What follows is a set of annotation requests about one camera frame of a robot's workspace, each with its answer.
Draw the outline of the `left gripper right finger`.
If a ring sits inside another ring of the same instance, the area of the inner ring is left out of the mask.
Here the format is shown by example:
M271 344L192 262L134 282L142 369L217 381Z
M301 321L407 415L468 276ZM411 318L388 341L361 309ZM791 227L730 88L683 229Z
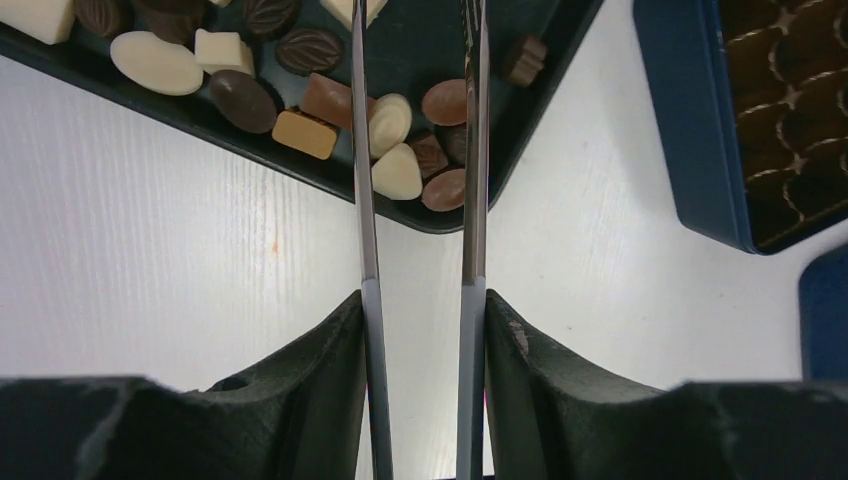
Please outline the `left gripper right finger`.
M585 359L497 292L485 397L499 479L843 479L843 382L656 389Z

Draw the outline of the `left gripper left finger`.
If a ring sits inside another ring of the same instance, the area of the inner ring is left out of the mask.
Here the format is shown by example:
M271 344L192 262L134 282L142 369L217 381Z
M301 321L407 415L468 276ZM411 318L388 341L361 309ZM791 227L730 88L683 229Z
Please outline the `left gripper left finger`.
M206 391L147 378L5 378L5 479L351 479L365 401L359 292Z

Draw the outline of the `blue chocolate box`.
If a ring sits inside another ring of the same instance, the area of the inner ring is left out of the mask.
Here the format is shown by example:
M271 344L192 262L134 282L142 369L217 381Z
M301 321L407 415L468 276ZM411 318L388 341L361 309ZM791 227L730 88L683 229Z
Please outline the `blue chocolate box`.
M686 228L770 255L847 218L847 5L637 1Z

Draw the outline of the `silver metal tongs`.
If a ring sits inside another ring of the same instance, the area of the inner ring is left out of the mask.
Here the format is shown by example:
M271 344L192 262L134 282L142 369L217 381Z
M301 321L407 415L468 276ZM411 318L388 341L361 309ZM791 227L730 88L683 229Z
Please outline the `silver metal tongs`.
M486 234L489 208L490 45L484 1L463 4L467 112L467 174L463 225L456 476L483 476ZM373 474L393 476L390 403L384 343L374 191L370 166L365 67L366 4L352 7L351 90L354 194L361 256L366 376Z

